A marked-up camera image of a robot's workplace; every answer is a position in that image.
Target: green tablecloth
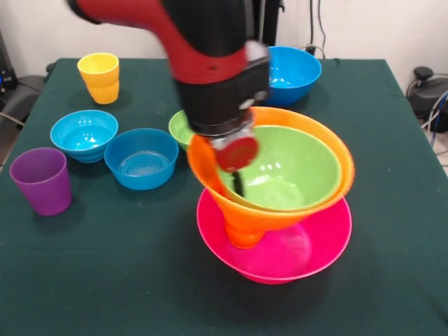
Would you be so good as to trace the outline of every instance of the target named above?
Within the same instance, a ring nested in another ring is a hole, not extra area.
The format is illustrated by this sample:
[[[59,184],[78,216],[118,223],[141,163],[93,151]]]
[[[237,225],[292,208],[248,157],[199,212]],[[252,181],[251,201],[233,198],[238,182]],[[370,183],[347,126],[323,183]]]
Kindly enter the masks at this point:
[[[163,60],[124,59],[120,132],[167,130],[179,110]],[[97,109],[62,59],[0,174],[0,335],[448,335],[448,180],[384,61],[323,61],[293,107],[353,153],[353,235],[326,271],[283,286],[219,261],[196,227],[185,153],[161,188],[132,192],[103,162],[69,160],[73,204],[32,212],[11,160],[51,146],[63,115]]]

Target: green bowl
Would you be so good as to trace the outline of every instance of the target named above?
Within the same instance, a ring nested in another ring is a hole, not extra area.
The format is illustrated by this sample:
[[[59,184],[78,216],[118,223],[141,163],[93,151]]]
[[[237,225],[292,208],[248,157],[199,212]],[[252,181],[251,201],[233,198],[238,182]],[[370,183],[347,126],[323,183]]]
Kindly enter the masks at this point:
[[[333,151],[308,133],[282,126],[253,129],[260,144],[257,158],[239,170],[244,198],[234,177],[218,173],[234,202],[256,209],[297,211],[324,203],[336,193],[342,170]]]
[[[194,133],[188,126],[187,117],[183,110],[173,115],[169,121],[168,129],[179,146],[186,151],[187,145],[190,143]]]

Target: bowl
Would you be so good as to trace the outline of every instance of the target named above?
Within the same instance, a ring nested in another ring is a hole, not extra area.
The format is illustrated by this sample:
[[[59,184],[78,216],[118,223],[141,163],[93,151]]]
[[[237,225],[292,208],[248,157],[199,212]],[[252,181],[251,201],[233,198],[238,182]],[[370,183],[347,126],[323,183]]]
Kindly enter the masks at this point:
[[[85,110],[59,119],[50,131],[50,138],[69,157],[92,163],[104,157],[107,144],[117,131],[118,121],[110,113]]]
[[[342,140],[321,123],[299,113],[274,107],[251,108],[255,126],[280,125],[312,134],[323,141],[336,154],[341,164],[342,180],[338,190],[326,202],[311,208],[278,212],[254,209],[232,201],[218,175],[214,150],[208,141],[194,135],[187,148],[188,162],[193,174],[211,193],[225,218],[225,229],[229,240],[236,247],[254,247],[267,231],[288,228],[306,217],[338,203],[350,190],[355,168],[349,149]]]
[[[190,143],[194,133],[188,126],[187,117],[183,110],[173,115],[169,121],[168,129],[179,146],[186,151],[187,145]]]
[[[306,51],[275,46],[269,47],[270,106],[290,106],[306,96],[322,73],[321,63]]]
[[[257,158],[240,169],[243,197],[235,192],[234,177],[218,169],[235,202],[274,211],[314,207],[330,198],[341,183],[341,165],[321,140],[284,126],[253,129],[260,144]]]
[[[197,204],[197,226],[211,252],[244,277],[269,285],[309,277],[332,265],[347,247],[352,230],[344,199],[284,230],[268,232],[251,249],[233,246],[225,219],[211,193]]]
[[[117,181],[133,190],[150,190],[167,182],[176,165],[176,140],[160,129],[140,128],[118,135],[104,161]]]

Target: orange bowl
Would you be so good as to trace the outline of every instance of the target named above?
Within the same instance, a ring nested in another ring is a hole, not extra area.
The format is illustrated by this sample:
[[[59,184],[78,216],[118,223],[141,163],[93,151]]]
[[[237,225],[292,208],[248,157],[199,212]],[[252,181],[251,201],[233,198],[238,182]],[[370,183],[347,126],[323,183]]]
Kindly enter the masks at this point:
[[[241,249],[254,247],[270,230],[282,230],[298,221],[340,201],[350,190],[355,176],[353,158],[344,142],[321,123],[299,113],[273,107],[251,108],[255,125],[280,125],[310,133],[327,144],[336,154],[342,168],[339,189],[326,202],[298,211],[277,212],[254,209],[228,198],[228,191],[221,183],[214,150],[208,141],[193,136],[187,149],[188,162],[196,178],[211,193],[223,212],[225,229],[230,242]]]

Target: plastic cup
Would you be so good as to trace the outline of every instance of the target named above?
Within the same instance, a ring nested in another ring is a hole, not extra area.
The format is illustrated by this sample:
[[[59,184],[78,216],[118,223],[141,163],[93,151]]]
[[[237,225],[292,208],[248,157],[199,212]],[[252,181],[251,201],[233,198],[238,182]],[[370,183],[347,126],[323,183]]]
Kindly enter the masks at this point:
[[[67,159],[54,148],[35,148],[19,155],[9,174],[36,213],[54,216],[71,203]]]
[[[98,104],[110,104],[118,99],[120,61],[107,52],[97,52],[81,58],[78,70],[87,90]]]

